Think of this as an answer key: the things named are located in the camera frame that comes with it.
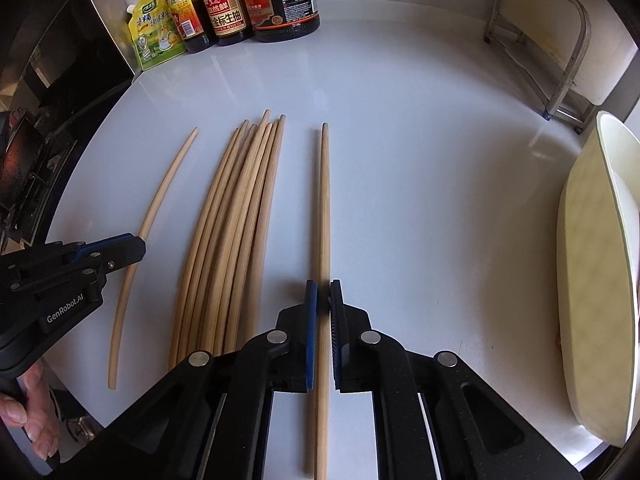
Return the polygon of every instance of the bundle of chopsticks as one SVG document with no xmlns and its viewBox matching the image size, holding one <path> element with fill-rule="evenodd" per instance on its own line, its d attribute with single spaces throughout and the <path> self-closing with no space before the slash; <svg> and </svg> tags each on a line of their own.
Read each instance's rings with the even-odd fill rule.
<svg viewBox="0 0 640 480">
<path fill-rule="evenodd" d="M 285 117 L 244 121 L 225 150 L 184 264 L 169 369 L 191 352 L 233 352 L 257 330 Z"/>
</svg>

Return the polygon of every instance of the silver screw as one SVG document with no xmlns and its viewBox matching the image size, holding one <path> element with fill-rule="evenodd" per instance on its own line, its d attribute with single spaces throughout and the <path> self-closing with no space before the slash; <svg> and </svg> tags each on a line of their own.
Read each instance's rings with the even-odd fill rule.
<svg viewBox="0 0 640 480">
<path fill-rule="evenodd" d="M 209 354 L 206 352 L 194 352 L 189 356 L 191 366 L 204 366 L 209 362 Z"/>
<path fill-rule="evenodd" d="M 360 339 L 362 339 L 364 343 L 377 345 L 382 338 L 380 337 L 380 334 L 375 330 L 367 330 L 366 332 L 360 334 Z"/>
<path fill-rule="evenodd" d="M 458 358 L 451 352 L 441 352 L 438 354 L 438 362 L 447 368 L 453 368 L 458 364 Z"/>
<path fill-rule="evenodd" d="M 269 343 L 273 343 L 274 345 L 279 345 L 280 343 L 284 343 L 287 340 L 287 333 L 282 330 L 271 330 L 267 334 L 267 341 Z"/>
</svg>

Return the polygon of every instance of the green logo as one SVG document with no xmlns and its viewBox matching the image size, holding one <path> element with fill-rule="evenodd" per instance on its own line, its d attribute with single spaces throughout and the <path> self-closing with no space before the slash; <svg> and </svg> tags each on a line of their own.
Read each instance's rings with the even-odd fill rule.
<svg viewBox="0 0 640 480">
<path fill-rule="evenodd" d="M 152 10 L 154 10 L 156 7 L 158 6 L 158 4 L 156 4 L 156 1 L 153 0 L 152 2 L 149 2 L 148 4 L 146 4 L 145 6 L 142 7 L 142 13 L 146 14 L 148 12 L 151 12 Z"/>
</svg>

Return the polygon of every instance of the glass bottle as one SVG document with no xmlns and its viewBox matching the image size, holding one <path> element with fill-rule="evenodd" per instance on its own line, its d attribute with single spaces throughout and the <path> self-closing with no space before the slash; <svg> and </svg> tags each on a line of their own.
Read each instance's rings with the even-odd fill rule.
<svg viewBox="0 0 640 480">
<path fill-rule="evenodd" d="M 218 42 L 203 0 L 166 2 L 189 52 L 200 52 Z"/>
<path fill-rule="evenodd" d="M 254 35 L 244 0 L 204 0 L 218 44 L 231 45 Z"/>
</svg>

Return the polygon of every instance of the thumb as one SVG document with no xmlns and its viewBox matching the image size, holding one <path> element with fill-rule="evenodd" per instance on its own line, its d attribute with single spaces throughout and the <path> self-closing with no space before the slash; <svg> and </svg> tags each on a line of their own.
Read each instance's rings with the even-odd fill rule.
<svg viewBox="0 0 640 480">
<path fill-rule="evenodd" d="M 21 428 L 27 422 L 27 412 L 20 402 L 0 394 L 0 418 L 9 428 Z"/>
</svg>

